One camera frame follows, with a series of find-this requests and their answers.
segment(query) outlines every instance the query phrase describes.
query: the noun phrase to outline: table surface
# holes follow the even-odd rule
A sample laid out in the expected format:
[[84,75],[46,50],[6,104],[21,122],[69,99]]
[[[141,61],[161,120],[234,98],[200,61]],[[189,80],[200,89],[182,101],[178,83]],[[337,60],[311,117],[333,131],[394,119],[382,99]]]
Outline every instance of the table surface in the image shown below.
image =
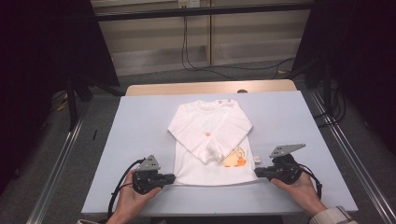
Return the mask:
[[[235,94],[239,90],[258,93]],[[105,151],[99,163],[95,179],[92,182],[92,188],[82,213],[95,214],[105,211],[102,206],[98,205],[100,203],[99,201],[101,201],[100,195],[103,194],[103,192],[101,193],[100,191],[106,188],[106,183],[118,181],[110,180],[109,178],[123,173],[121,170],[123,168],[116,170],[114,162],[120,167],[124,167],[127,166],[126,163],[130,162],[131,158],[143,158],[147,156],[147,152],[145,151],[125,149],[127,147],[150,148],[149,153],[155,154],[156,157],[158,155],[157,159],[160,159],[159,163],[162,165],[162,172],[172,172],[172,153],[169,151],[164,153],[163,150],[159,150],[159,148],[172,147],[175,141],[168,136],[169,134],[164,135],[163,130],[166,130],[166,125],[168,125],[169,121],[165,119],[170,119],[172,117],[174,107],[180,102],[195,98],[212,100],[212,98],[216,97],[235,97],[236,100],[239,99],[239,102],[245,104],[252,122],[256,124],[255,129],[250,134],[250,144],[252,145],[252,149],[254,147],[257,148],[253,153],[256,152],[260,154],[262,158],[269,155],[270,151],[267,150],[272,151],[276,146],[274,144],[278,144],[279,142],[283,143],[284,141],[295,142],[297,140],[301,141],[302,139],[304,139],[303,141],[306,140],[306,143],[308,143],[310,147],[296,152],[295,158],[301,163],[311,163],[311,168],[315,170],[318,175],[325,176],[323,181],[327,186],[328,194],[325,196],[324,200],[330,205],[338,205],[341,202],[338,202],[338,197],[334,197],[334,195],[343,195],[345,196],[343,200],[347,201],[347,209],[357,209],[340,174],[331,172],[327,175],[328,170],[323,168],[323,164],[327,164],[331,170],[337,170],[332,155],[329,149],[327,149],[306,107],[304,98],[296,90],[294,84],[290,80],[139,85],[130,87],[126,96],[136,97],[125,97],[121,99],[119,111],[117,112],[112,131],[107,139]],[[147,120],[150,120],[150,118],[156,118],[156,122],[147,123]],[[282,126],[279,125],[279,121],[289,126],[287,128],[279,128],[278,126]],[[142,133],[141,128],[138,127],[145,127],[145,130],[148,129],[148,133]],[[321,157],[322,159],[321,161],[312,161],[312,157]],[[272,188],[267,182],[247,186],[235,186],[232,188],[218,187],[211,190],[200,187],[166,187],[162,194],[155,198],[155,202],[145,207],[141,215],[274,215],[299,211],[299,208],[289,197],[279,194],[279,192],[276,191],[277,189]],[[235,195],[235,193],[242,197],[240,198],[240,203],[233,203],[233,199],[230,195]],[[200,200],[197,200],[194,195],[199,195],[200,199],[209,200],[212,201],[212,203],[207,204],[207,201],[199,202]]]

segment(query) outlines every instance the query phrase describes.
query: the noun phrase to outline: metal frame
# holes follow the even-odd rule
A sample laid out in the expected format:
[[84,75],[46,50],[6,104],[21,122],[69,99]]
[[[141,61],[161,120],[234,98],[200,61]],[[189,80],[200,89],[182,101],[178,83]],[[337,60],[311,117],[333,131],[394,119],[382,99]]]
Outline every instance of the metal frame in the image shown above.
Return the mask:
[[122,13],[98,13],[95,16],[71,15],[66,17],[57,17],[50,19],[50,21],[52,22],[125,21],[125,20],[237,14],[237,13],[251,13],[251,12],[308,10],[311,9],[314,4],[317,3],[314,2],[284,3],[284,4],[243,6],[243,7],[192,7],[192,8],[176,8],[176,9],[163,9],[163,10],[151,10],[151,11],[122,12]]
[[55,194],[56,187],[58,186],[59,180],[61,179],[62,171],[64,170],[67,159],[69,158],[69,155],[77,140],[79,130],[82,126],[82,121],[88,114],[89,105],[90,103],[84,104],[81,112],[81,117],[79,118],[76,127],[72,132],[69,132],[69,134],[67,135],[58,160],[55,162],[55,165],[49,175],[47,183],[45,187],[41,190],[40,196],[35,202],[35,207],[30,213],[26,224],[40,224],[44,220],[44,216],[46,215],[47,210],[50,206],[51,199]]

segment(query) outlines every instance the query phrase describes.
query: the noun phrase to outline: black cable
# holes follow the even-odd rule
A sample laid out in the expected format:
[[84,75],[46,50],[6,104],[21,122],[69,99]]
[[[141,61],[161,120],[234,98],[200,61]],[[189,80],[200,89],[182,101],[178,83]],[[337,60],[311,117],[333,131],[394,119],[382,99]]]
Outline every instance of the black cable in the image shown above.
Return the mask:
[[[184,17],[184,35],[183,35],[183,47],[182,47],[182,51],[181,51],[181,62],[183,64],[183,67],[188,70],[188,71],[207,71],[207,72],[212,72],[212,73],[216,73],[218,75],[221,75],[223,77],[227,77],[229,79],[232,80],[236,80],[233,77],[228,77],[222,73],[213,71],[213,70],[209,70],[209,68],[232,68],[232,69],[242,69],[242,70],[250,70],[250,71],[258,71],[258,70],[265,70],[265,69],[270,69],[273,67],[279,67],[282,63],[294,60],[294,58],[288,58],[283,60],[282,62],[270,65],[270,66],[266,66],[266,67],[259,67],[259,68],[246,68],[246,67],[239,67],[239,66],[231,66],[231,65],[214,65],[214,66],[206,66],[206,67],[202,67],[202,68],[197,68],[194,65],[192,65],[192,63],[190,62],[189,59],[189,52],[188,52],[188,44],[187,44],[187,17]],[[186,59],[187,59],[187,63],[191,66],[191,68],[186,67],[186,65],[184,64],[184,52],[186,52]],[[277,69],[276,69],[276,74],[271,78],[274,79],[277,75]]]
[[[343,106],[341,106],[341,104],[339,103],[338,94],[341,94],[341,99],[343,101],[343,103],[342,103]],[[322,127],[325,127],[325,126],[328,126],[328,125],[337,124],[337,123],[341,122],[345,118],[345,115],[347,113],[347,102],[346,102],[346,99],[345,99],[345,95],[340,92],[340,87],[337,87],[333,101],[334,101],[334,103],[336,103],[338,105],[337,114],[332,117],[332,120],[327,121],[326,123],[319,125],[318,126],[319,128],[322,128]]]
[[315,177],[314,173],[311,171],[311,169],[309,169],[307,166],[299,164],[300,166],[303,166],[305,169],[307,169],[308,171],[306,171],[305,169],[301,168],[301,170],[308,174],[309,176],[311,176],[311,178],[313,178],[315,180],[315,184],[317,186],[317,195],[318,197],[321,199],[321,189],[322,189],[322,185],[320,184],[320,181]]
[[299,76],[305,69],[311,68],[314,64],[319,62],[319,58],[314,56],[314,59],[309,61],[309,63],[297,68],[296,70],[292,71],[290,74],[288,74],[284,79],[294,79],[297,76]]
[[125,187],[126,185],[129,185],[129,184],[126,184],[126,185],[123,185],[122,187],[120,186],[122,184],[122,181],[124,180],[125,176],[128,175],[128,172],[132,169],[132,167],[134,167],[138,163],[142,163],[144,160],[145,159],[138,160],[138,161],[135,161],[134,163],[132,163],[132,165],[130,165],[128,167],[128,169],[126,169],[125,173],[122,175],[122,178],[120,179],[119,184],[114,189],[114,192],[111,193],[111,199],[110,199],[110,203],[108,204],[108,209],[107,209],[107,218],[111,218],[111,216],[113,216],[113,205],[114,205],[114,202],[116,201],[117,195],[120,192],[120,189],[122,187]]
[[[231,80],[236,80],[233,77],[228,77],[228,76],[226,76],[226,75],[224,75],[222,73],[216,72],[216,71],[208,70],[206,68],[196,68],[190,63],[189,52],[187,51],[187,18],[186,17],[184,17],[184,35],[183,36],[184,36],[184,39],[183,39],[183,48],[181,50],[181,63],[183,64],[184,69],[186,69],[187,71],[192,71],[192,72],[207,71],[207,72],[211,72],[211,73],[216,73],[216,74],[221,75],[223,77],[227,77],[227,78],[229,78]],[[184,51],[186,51],[187,62],[192,67],[192,69],[186,67],[186,65],[184,64]]]
[[318,119],[318,118],[321,118],[321,117],[323,117],[323,116],[325,116],[325,115],[333,115],[334,114],[334,110],[335,109],[337,109],[338,108],[338,113],[339,113],[339,111],[340,111],[340,108],[339,108],[339,102],[338,102],[338,98],[337,98],[337,94],[338,94],[338,90],[339,89],[336,89],[335,90],[335,94],[334,94],[334,96],[333,96],[333,98],[332,98],[332,111],[325,111],[325,112],[323,112],[323,113],[321,113],[321,114],[318,114],[318,115],[315,115],[315,116],[313,116],[313,118],[314,119]]

